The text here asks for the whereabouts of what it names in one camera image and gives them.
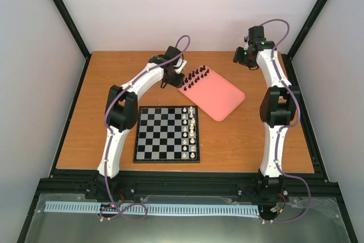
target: wooden table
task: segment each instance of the wooden table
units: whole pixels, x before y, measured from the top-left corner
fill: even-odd
[[[104,150],[104,111],[109,88],[139,73],[149,58],[162,52],[94,52],[57,163],[58,169],[96,169]],[[200,163],[133,163],[136,129],[121,156],[122,170],[257,172],[263,158],[264,126],[259,107],[267,87],[261,70],[232,62],[233,52],[187,52],[185,74],[207,65],[242,90],[245,101],[225,120],[216,122],[199,109]],[[154,85],[141,105],[190,105],[176,88]],[[285,172],[313,172],[301,126],[289,129],[284,143]]]

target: black metal frame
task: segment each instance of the black metal frame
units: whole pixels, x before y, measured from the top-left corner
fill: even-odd
[[[24,222],[18,242],[24,242],[29,229],[36,203],[41,193],[89,193],[90,178],[94,171],[85,170],[58,170],[56,163],[68,130],[73,111],[76,106],[77,98],[82,87],[82,82],[90,62],[91,54],[82,40],[67,8],[62,0],[53,0],[68,26],[73,38],[75,39],[80,51],[85,57],[85,65],[77,86],[75,96],[68,114],[68,118],[61,136],[57,153],[49,178],[41,179],[36,190],[34,199],[30,206],[29,213]],[[287,55],[282,55],[283,63],[286,68],[287,77],[293,85],[299,86],[295,71],[292,66],[292,59],[307,36],[308,31],[313,26],[316,18],[323,9],[327,0],[317,0],[310,15],[305,21],[301,31],[295,39]],[[322,161],[312,125],[308,117],[302,96],[299,98],[301,107],[301,125],[308,145],[308,150],[312,159],[314,174],[298,174],[307,180],[312,196],[333,197],[337,200],[346,230],[351,242],[358,242],[350,217],[346,210],[340,188],[337,183],[328,182],[328,176]],[[264,205],[264,202],[251,198],[246,193],[241,194],[240,189],[246,189],[252,185],[255,174],[249,173],[199,173],[199,172],[144,172],[144,171],[121,171],[118,179],[123,181],[125,186],[124,193],[126,199],[139,200],[140,197],[147,195],[191,195],[191,196],[223,196],[237,201],[250,201],[256,205]],[[284,185],[291,196],[307,196],[305,186],[296,180],[284,178]]]

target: black square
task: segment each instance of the black square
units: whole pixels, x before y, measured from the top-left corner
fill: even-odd
[[[175,152],[175,159],[181,159],[182,153],[181,152]]]
[[[167,159],[167,152],[159,152],[159,159]]]
[[[152,152],[145,152],[144,153],[144,159],[151,159],[152,158]]]
[[[175,150],[174,145],[167,145],[167,152],[173,152]]]
[[[145,145],[138,145],[138,151],[139,152],[144,152],[146,150]]]

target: pink cutting board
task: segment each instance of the pink cutting board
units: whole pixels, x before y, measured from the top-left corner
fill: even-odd
[[[178,90],[215,121],[222,121],[244,101],[245,94],[211,68],[205,66],[205,70],[200,72],[201,68],[203,67],[197,68],[198,75],[195,75],[191,80],[186,77],[188,82],[184,82],[184,85]],[[201,78],[201,75],[208,70],[209,73]]]

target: purple cable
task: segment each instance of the purple cable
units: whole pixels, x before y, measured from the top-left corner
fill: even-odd
[[[177,45],[179,44],[179,42],[183,39],[183,38],[187,38],[188,39],[188,42],[187,42],[187,45],[186,45],[186,47],[181,51],[181,53],[180,54],[178,54],[177,56],[175,56],[175,57],[173,57],[171,60],[168,60],[168,61],[165,61],[165,62],[163,62],[163,63],[161,63],[161,64],[159,64],[159,65],[156,65],[156,66],[154,66],[154,67],[152,67],[152,68],[150,68],[149,69],[149,71],[152,71],[153,69],[156,69],[156,68],[159,68],[159,67],[162,67],[162,66],[164,66],[164,65],[166,65],[166,64],[168,64],[168,63],[170,63],[170,62],[173,62],[173,61],[175,61],[176,59],[178,59],[182,54],[184,54],[185,52],[186,52],[186,50],[188,49],[188,47],[189,47],[189,44],[190,44],[190,42],[191,42],[191,38],[189,37],[189,35],[187,35],[187,34],[185,34],[185,35],[183,35],[183,36],[181,36],[179,39],[178,39],[178,41],[177,41],[177,44],[176,44],[176,47],[177,47]],[[140,73],[132,82],[131,82],[131,84],[132,85],[134,85],[142,76],[144,76],[146,73],[148,73],[148,71],[147,70],[145,70],[145,71],[143,71],[142,73]],[[114,131],[113,131],[113,129],[107,124],[107,117],[109,116],[109,114],[110,114],[110,111],[111,111],[111,109],[113,108],[113,106],[116,104],[116,102],[120,99],[120,97],[130,88],[131,86],[130,85],[128,85],[125,89],[123,89],[123,91],[122,92],[120,92],[119,94],[118,94],[118,96],[111,102],[111,104],[110,104],[110,106],[107,108],[107,111],[106,111],[106,113],[105,113],[105,118],[104,118],[104,125],[106,126],[106,128],[107,129],[109,129],[110,130],[110,133],[111,133],[111,136],[110,136],[110,139],[109,139],[109,142],[107,143],[107,148],[106,148],[106,153],[105,153],[105,158],[104,158],[104,160],[105,160],[105,164],[104,164],[104,177],[105,177],[105,185],[106,185],[106,190],[107,190],[107,194],[109,195],[109,199],[110,199],[110,201],[111,201],[111,203],[112,203],[112,205],[111,205],[111,207],[108,207],[108,208],[114,208],[114,209],[116,209],[117,211],[118,211],[118,214],[117,215],[115,215],[115,216],[113,216],[113,217],[111,217],[110,219],[113,219],[113,218],[115,218],[115,217],[118,217],[118,216],[123,216],[124,218],[126,218],[126,219],[128,219],[128,220],[130,220],[130,221],[141,221],[141,220],[143,220],[143,219],[145,219],[146,218],[146,216],[148,215],[148,208],[144,205],[144,204],[142,204],[142,203],[134,203],[134,204],[131,204],[131,205],[129,205],[129,206],[127,206],[126,208],[124,208],[123,210],[120,210],[120,208],[119,208],[119,206],[117,206],[116,205],[116,203],[115,203],[115,201],[114,201],[114,199],[113,199],[113,197],[112,197],[112,195],[111,195],[111,191],[110,191],[110,187],[109,187],[109,183],[108,183],[108,181],[107,181],[107,157],[109,156],[109,150],[110,150],[110,145],[111,145],[111,141],[112,141],[112,139],[113,139],[113,134],[114,134]],[[127,209],[129,209],[130,207],[132,207],[132,206],[142,206],[143,208],[144,208],[144,210],[146,211],[146,214],[143,216],[143,217],[141,217],[141,218],[139,218],[139,219],[131,219],[131,218],[129,218],[129,217],[127,217],[127,216],[125,216],[123,213],[124,213],[124,211],[125,210],[127,210]],[[104,210],[106,210],[107,208],[104,208],[101,212],[100,212],[100,218],[102,219],[103,217],[102,217],[102,212],[104,211]]]
[[[284,36],[278,41],[278,43],[274,46],[274,48],[272,49],[272,53],[271,53],[271,57],[272,57],[272,61],[273,61],[273,58],[274,58],[274,51],[277,49],[278,45],[287,37],[288,33],[289,33],[289,24],[287,21],[283,20],[283,19],[279,19],[279,18],[276,18],[276,19],[271,19],[271,20],[268,20],[262,24],[260,24],[261,26],[262,25],[265,25],[267,23],[270,23],[270,22],[275,22],[275,21],[280,21],[280,22],[283,22],[287,25],[287,32],[286,34],[284,34]],[[273,66],[274,66],[274,70],[275,72],[277,73],[278,75],[278,78],[279,80],[281,81],[282,85],[286,88],[286,90],[288,91],[289,95],[291,95],[293,101],[295,102],[295,105],[296,105],[296,109],[297,109],[297,121],[293,124],[293,125],[285,125],[285,126],[282,126],[279,130],[278,130],[278,138],[276,140],[276,143],[275,143],[275,151],[274,151],[274,158],[275,158],[275,161],[278,160],[278,144],[279,144],[279,134],[280,132],[285,129],[285,128],[291,128],[291,127],[295,127],[297,126],[299,123],[300,123],[300,120],[301,120],[301,110],[300,110],[300,106],[299,106],[299,103],[298,103],[298,100],[296,98],[296,96],[294,95],[294,93],[291,91],[291,89],[289,88],[289,86],[284,82],[282,81],[282,76],[280,75],[279,73],[279,70],[278,70],[278,66],[276,64],[275,61],[273,61]],[[292,219],[289,219],[289,220],[284,220],[284,221],[274,221],[273,223],[278,223],[278,224],[284,224],[284,223],[291,223],[293,221],[296,221],[300,218],[302,218],[303,216],[305,216],[309,210],[309,206],[311,204],[311,191],[309,189],[309,186],[307,184],[307,182],[303,179],[303,178],[300,178],[299,176],[292,176],[292,175],[288,175],[286,174],[285,172],[282,171],[282,169],[279,167],[279,164],[275,162],[275,165],[277,167],[277,170],[283,175],[285,176],[286,178],[291,178],[291,179],[298,179],[298,180],[301,180],[303,182],[303,184],[305,184],[306,188],[307,188],[307,193],[308,193],[308,204],[307,204],[307,207],[305,209],[305,211],[300,214],[299,216],[297,217],[294,217]]]

